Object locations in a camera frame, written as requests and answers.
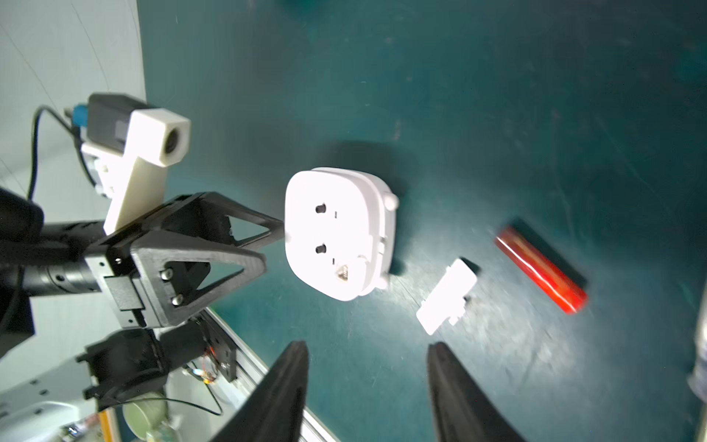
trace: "blue connector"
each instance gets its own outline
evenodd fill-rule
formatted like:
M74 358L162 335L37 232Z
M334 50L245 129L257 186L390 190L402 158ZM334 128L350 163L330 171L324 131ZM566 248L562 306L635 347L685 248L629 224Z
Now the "blue connector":
M74 106L74 111L71 113L71 123L74 126L88 126L88 107L86 105Z

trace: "screw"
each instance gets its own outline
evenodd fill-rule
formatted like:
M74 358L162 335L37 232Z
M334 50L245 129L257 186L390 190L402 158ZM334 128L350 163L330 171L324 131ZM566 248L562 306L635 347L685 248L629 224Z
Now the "screw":
M160 278L162 278L163 281L169 281L173 276L175 276L175 271L172 270L172 267L167 267L160 272Z

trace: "cable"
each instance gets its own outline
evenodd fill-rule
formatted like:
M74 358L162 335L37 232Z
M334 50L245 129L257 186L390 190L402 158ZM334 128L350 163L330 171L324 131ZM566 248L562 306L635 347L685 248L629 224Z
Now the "cable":
M189 405L191 407L198 408L198 409L204 410L205 412L211 413L214 416L221 416L223 414L223 409L221 409L221 404L219 404L218 401L216 401L216 404L218 404L218 409L220 410L220 412L215 412L212 409L202 407L201 405L194 404L193 402L187 402L185 400L179 400L179 399L172 399L171 397L146 397L145 399L126 400L123 402L116 402L113 404L113 406L115 407L117 405L134 404L137 402L145 402L147 400L165 400L167 402L176 402L178 404Z
M187 366L187 365L185 365L183 368L186 368L187 370L191 370L191 369L189 368L189 366ZM197 375L194 375L194 374L193 374L193 376L194 376L195 378L199 379L199 381L201 381L201 379L198 378ZM221 403L218 401L218 399L216 399L216 395L214 394L213 391L211 391L211 387L209 387L209 384L205 383L204 385L206 386L206 389L209 391L209 394L210 394L211 397L214 399L214 402L216 403L216 406L218 407L218 411L217 411L217 412L213 411L212 409L208 409L208 408L206 408L206 407L202 407L201 405L194 404L193 402L187 402L187 401L185 401L185 400L179 400L179 399L172 399L172 398L170 398L170 397L147 397L147 398L145 398L145 399L126 400L126 401L124 401L124 402L117 402L117 403L114 404L114 406L115 406L115 405L134 404L134 403L136 403L136 402L143 402L143 401L145 401L145 400L165 400L165 401L167 401L167 402L176 402L176 403L178 403L178 404L189 405L189 406L191 406L191 407L195 407L195 408L198 408L198 409L202 409L202 410L204 410L205 412L208 412L208 413L213 414L214 416L222 416L222 415L223 415L223 408L222 408L222 406L221 406Z
M192 362L192 365L194 366L194 368L197 367L197 365L194 362ZM211 390L211 386L205 382L204 382L204 385L206 386L206 389L209 391L209 394L214 399L214 402L216 403L216 406L218 407L219 414L217 414L216 416L221 416L223 414L223 408L221 408L221 403L218 401L218 399L216 399L216 395Z
M41 105L37 108L34 117L32 118L32 150L30 151L30 154L32 156L32 172L30 174L30 185L27 188L27 200L32 201L34 199L35 189L37 187L37 170L39 168L38 157L40 118L42 116L42 113L44 113L45 111L48 112L51 116L53 116L54 119L58 121L58 123L64 128L64 130L66 130L69 135L71 135L71 138L74 140L74 148L76 149L78 161L81 164L83 173L86 174L86 178L88 178L88 181L95 189L95 180L92 176L90 176L90 173L88 172L88 167L86 167L86 161L83 159L83 154L81 153L81 144L83 143L83 140L81 140L81 128L78 126L69 127L69 125L64 121L64 119L61 118L54 109L46 105ZM17 306L20 302L20 294L22 293L22 284L24 282L24 278L25 267L18 266L15 291L12 293L12 298L10 298L10 302L8 303L7 308L5 309L5 313L3 314L2 319L0 319L0 335L5 333L8 325L10 324L10 320L15 316L15 310L17 310Z
M81 153L81 144L83 143L83 140L81 139L81 128L77 126L70 127L63 118L57 114L57 112L50 108L49 106L46 105L41 105L37 108L35 111L35 115L32 119L32 174L30 176L30 186L27 191L27 199L32 201L32 198L34 197L35 194L35 187L37 186L37 164L38 164L38 159L37 157L39 156L38 153L38 145L39 145L39 128L40 128L40 118L42 116L42 113L46 111L48 112L51 116L54 117L56 121L59 122L59 124L71 135L71 138L74 140L74 148L76 149L76 155L78 156L78 161L81 164L81 168L83 169L84 175L86 175L86 179L91 183L91 186L95 189L96 183L93 177L90 175L88 172L88 167L86 167L86 161L83 159L83 154Z
M81 144L83 140L81 139L81 128L79 126L72 125L71 133L74 135L74 149L76 149L76 155L78 156L78 162L81 164L81 169L83 169L83 174L90 183L91 187L95 189L96 182L93 177L88 172L88 166L86 166L86 159L83 157L83 152L81 152Z

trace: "white plastic housing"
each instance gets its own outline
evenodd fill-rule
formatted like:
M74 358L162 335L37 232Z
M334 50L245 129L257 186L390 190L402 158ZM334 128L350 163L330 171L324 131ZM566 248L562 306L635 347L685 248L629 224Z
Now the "white plastic housing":
M432 335L445 319L454 325L464 314L465 296L477 283L476 274L462 260L456 259L417 311L417 320Z
M179 163L189 151L191 126L187 118L166 109L134 110L130 114L122 158L106 157L108 161L101 165L111 166L112 201L103 224L107 235L164 202L167 167ZM173 131L177 143L167 152L165 143ZM100 152L93 149L91 153Z
M292 271L340 301L386 289L397 207L398 198L374 175L336 168L296 173L285 194Z

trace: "red battery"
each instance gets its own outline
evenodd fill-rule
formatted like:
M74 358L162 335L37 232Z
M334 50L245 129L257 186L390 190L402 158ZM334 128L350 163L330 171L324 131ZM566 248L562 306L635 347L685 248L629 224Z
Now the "red battery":
M557 304L573 315L587 303L587 294L513 227L496 236L496 245Z

